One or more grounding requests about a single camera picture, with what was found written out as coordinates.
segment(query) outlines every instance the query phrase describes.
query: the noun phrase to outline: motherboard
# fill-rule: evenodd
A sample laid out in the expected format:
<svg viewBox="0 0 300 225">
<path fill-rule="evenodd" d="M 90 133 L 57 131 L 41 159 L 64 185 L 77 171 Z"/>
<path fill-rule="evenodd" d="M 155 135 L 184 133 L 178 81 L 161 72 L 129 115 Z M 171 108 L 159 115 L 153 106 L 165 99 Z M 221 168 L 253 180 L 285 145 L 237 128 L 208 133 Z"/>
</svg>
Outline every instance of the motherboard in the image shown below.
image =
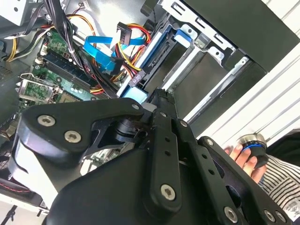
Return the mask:
<svg viewBox="0 0 300 225">
<path fill-rule="evenodd" d="M 20 112 L 32 105 L 108 98 L 90 93 L 96 81 L 76 66 L 67 45 L 55 31 L 47 32 L 31 72 L 22 74 L 20 79 L 16 87 Z"/>
</svg>

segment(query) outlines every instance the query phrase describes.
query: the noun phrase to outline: human hand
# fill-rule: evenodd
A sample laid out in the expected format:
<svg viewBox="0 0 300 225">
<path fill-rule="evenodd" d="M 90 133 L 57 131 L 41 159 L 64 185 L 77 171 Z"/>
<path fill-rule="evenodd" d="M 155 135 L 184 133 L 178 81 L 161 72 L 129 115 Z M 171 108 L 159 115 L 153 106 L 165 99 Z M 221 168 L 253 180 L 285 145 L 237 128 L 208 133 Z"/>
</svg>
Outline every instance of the human hand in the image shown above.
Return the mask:
<svg viewBox="0 0 300 225">
<path fill-rule="evenodd" d="M 267 170 L 267 166 L 264 165 L 260 168 L 254 168 L 257 163 L 257 157 L 253 156 L 249 160 L 248 158 L 251 155 L 251 150 L 246 149 L 241 152 L 243 146 L 238 144 L 232 152 L 229 154 L 229 150 L 225 152 L 232 158 L 256 183 L 258 183 L 263 177 L 264 173 Z"/>
</svg>

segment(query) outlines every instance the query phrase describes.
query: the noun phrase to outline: striped shirt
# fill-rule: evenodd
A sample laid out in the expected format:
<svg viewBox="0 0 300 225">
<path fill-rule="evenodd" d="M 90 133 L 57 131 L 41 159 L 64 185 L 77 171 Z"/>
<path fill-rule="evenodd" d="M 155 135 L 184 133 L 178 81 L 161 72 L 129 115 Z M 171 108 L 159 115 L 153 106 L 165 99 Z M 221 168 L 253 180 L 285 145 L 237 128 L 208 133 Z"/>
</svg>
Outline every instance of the striped shirt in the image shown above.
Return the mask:
<svg viewBox="0 0 300 225">
<path fill-rule="evenodd" d="M 269 156 L 267 171 L 258 185 L 292 221 L 300 217 L 300 167 Z"/>
</svg>

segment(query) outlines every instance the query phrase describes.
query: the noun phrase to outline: black cylindrical object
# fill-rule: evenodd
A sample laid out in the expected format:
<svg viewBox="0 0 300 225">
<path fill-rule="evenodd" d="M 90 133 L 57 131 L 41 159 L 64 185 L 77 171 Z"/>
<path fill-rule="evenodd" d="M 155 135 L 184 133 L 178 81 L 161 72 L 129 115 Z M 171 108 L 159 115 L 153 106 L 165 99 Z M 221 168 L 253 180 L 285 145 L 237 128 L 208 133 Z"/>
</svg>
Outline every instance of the black cylindrical object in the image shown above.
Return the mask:
<svg viewBox="0 0 300 225">
<path fill-rule="evenodd" d="M 268 162 L 268 156 L 266 155 L 267 143 L 261 134 L 252 134 L 242 136 L 238 143 L 243 146 L 243 150 L 250 149 L 251 155 L 257 157 L 257 164 L 255 168 L 262 167 Z"/>
</svg>

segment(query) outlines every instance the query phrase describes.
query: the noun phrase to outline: screw head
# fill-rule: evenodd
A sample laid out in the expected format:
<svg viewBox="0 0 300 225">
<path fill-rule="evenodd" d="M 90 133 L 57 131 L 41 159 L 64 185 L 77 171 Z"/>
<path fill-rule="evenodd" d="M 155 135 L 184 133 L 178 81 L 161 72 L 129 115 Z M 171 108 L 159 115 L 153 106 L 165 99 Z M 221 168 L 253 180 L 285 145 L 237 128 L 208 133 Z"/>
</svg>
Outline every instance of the screw head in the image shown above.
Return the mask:
<svg viewBox="0 0 300 225">
<path fill-rule="evenodd" d="M 276 215 L 277 215 L 284 223 L 286 223 L 285 217 L 284 217 L 280 212 L 278 212 L 278 211 L 275 211 L 275 212 L 276 212 Z"/>
<path fill-rule="evenodd" d="M 74 130 L 69 130 L 65 133 L 65 140 L 70 143 L 79 143 L 81 141 L 81 135 Z"/>
<path fill-rule="evenodd" d="M 51 127 L 55 124 L 55 118 L 48 115 L 41 115 L 37 118 L 37 122 L 44 127 Z"/>
<path fill-rule="evenodd" d="M 209 145 L 211 145 L 211 146 L 213 146 L 213 145 L 214 145 L 214 142 L 212 142 L 212 140 L 211 140 L 211 139 L 206 139 L 206 142 L 207 142 L 207 144 L 209 144 Z"/>
<path fill-rule="evenodd" d="M 167 117 L 167 115 L 166 115 L 164 112 L 160 112 L 160 114 L 161 114 L 163 117 Z"/>
<path fill-rule="evenodd" d="M 234 224 L 236 224 L 238 222 L 238 216 L 236 215 L 236 213 L 233 211 L 232 208 L 226 206 L 224 208 L 224 213 L 225 213 L 226 217 Z"/>
<path fill-rule="evenodd" d="M 184 126 L 184 127 L 188 127 L 188 124 L 185 122 L 185 121 L 180 121 L 180 124 L 182 125 L 182 126 Z"/>
<path fill-rule="evenodd" d="M 275 222 L 275 218 L 274 216 L 272 215 L 272 213 L 270 213 L 269 211 L 267 210 L 264 210 L 264 214 L 266 214 L 267 218 L 272 221 L 272 222 Z"/>
<path fill-rule="evenodd" d="M 137 110 L 139 110 L 140 109 L 140 107 L 139 106 L 137 106 L 136 104 L 132 104 L 131 105 L 134 109 L 137 109 Z"/>
<path fill-rule="evenodd" d="M 173 201 L 176 197 L 174 189 L 167 184 L 163 184 L 160 187 L 161 194 L 169 201 Z"/>
</svg>

